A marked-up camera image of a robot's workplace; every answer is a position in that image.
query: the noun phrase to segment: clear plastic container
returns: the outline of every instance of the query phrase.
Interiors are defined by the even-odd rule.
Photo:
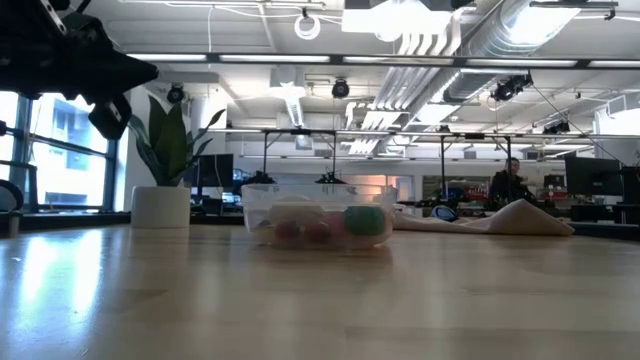
[[[393,230],[397,190],[374,185],[245,185],[245,225],[263,244],[302,249],[363,249]]]

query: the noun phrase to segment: wooden table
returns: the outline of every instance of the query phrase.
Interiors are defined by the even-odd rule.
[[[0,240],[1,359],[638,359],[640,246],[396,232],[372,251],[241,227]]]

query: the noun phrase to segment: person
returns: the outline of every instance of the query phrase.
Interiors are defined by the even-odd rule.
[[[489,202],[500,204],[509,199],[509,172],[507,167],[509,160],[505,162],[504,170],[498,171],[491,179],[489,187]],[[520,160],[511,158],[511,200],[525,199],[535,204],[535,196],[529,188],[522,183],[522,178],[518,176],[520,172]]]

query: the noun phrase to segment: camera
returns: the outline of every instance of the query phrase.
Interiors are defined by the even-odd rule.
[[[184,100],[184,90],[182,89],[182,84],[172,84],[171,90],[167,93],[167,101],[170,104],[179,104]]]
[[[331,89],[331,95],[336,99],[344,99],[349,96],[349,85],[347,85],[347,80],[337,79],[335,84],[333,84],[333,89]]]

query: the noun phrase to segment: computer monitor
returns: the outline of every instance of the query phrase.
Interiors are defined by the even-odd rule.
[[[564,160],[567,192],[574,195],[622,196],[618,160],[571,157]]]
[[[544,177],[544,187],[548,188],[552,187],[564,187],[564,176],[563,175],[545,175]]]
[[[233,154],[200,156],[195,170],[198,187],[233,187]]]

